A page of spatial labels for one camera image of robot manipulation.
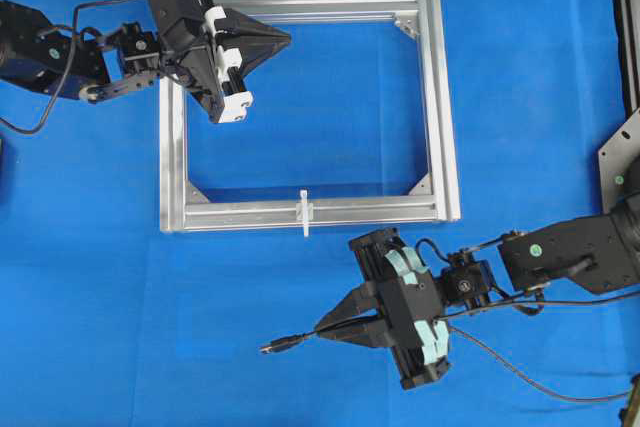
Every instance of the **white plastic clip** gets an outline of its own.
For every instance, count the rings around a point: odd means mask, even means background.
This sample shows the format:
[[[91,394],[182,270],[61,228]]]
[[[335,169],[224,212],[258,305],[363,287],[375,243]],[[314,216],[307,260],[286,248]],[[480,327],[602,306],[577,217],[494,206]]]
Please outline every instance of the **white plastic clip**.
[[[313,203],[307,201],[307,191],[300,191],[300,202],[296,204],[296,218],[302,222],[302,231],[309,237],[309,221],[313,220]]]

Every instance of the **green dot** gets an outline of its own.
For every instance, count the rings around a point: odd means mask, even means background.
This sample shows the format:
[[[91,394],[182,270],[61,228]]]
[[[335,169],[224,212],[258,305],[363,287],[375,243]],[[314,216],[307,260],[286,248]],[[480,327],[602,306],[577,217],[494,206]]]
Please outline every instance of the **green dot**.
[[[533,244],[531,247],[529,247],[529,253],[533,257],[540,257],[542,255],[542,247],[540,247],[538,244]]]

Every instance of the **cable connector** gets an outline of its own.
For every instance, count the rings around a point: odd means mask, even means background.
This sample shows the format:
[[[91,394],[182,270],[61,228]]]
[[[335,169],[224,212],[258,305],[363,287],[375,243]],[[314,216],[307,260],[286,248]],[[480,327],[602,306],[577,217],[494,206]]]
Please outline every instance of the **cable connector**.
[[[285,350],[289,350],[292,347],[295,347],[298,344],[301,344],[307,339],[313,337],[313,333],[310,334],[299,334],[299,335],[290,335],[289,337],[282,337],[281,339],[274,340],[273,342],[268,343],[267,345],[260,347],[260,352],[263,354],[277,354],[278,352],[283,352]]]

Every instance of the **metal mount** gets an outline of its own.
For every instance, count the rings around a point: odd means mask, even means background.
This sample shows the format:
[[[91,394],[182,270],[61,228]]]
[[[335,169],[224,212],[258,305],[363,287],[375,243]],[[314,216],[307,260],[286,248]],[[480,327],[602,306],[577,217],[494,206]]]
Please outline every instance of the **metal mount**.
[[[185,92],[160,85],[163,232],[455,221],[460,197],[440,0],[214,0],[270,24],[393,22],[416,40],[428,174],[408,195],[216,203],[188,178]]]
[[[605,214],[623,195],[625,172],[640,153],[640,111],[636,110],[598,151],[602,210]]]

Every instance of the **blue tablecloth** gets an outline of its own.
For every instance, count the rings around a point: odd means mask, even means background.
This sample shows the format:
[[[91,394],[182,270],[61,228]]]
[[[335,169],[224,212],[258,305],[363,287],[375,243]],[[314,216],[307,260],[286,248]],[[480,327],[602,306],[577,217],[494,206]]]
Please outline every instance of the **blue tablecloth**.
[[[70,22],[87,0],[13,1]],[[442,1],[464,218],[401,234],[451,251],[598,212],[595,151],[624,119],[611,0]],[[133,20],[152,28],[144,1],[81,15],[104,31]],[[213,126],[190,105],[194,182],[219,199],[410,187],[424,174],[411,41],[385,25],[289,30],[294,45],[247,79],[247,122]],[[0,95],[1,115],[25,125],[46,100],[8,84]],[[616,425],[622,402],[560,404],[461,338],[446,377],[411,392],[382,350],[316,340],[260,356],[360,282],[347,241],[371,228],[161,234],[156,90],[61,101],[37,137],[0,135],[0,425]],[[589,298],[566,280],[548,297]],[[457,325],[591,396],[640,370],[638,312]]]

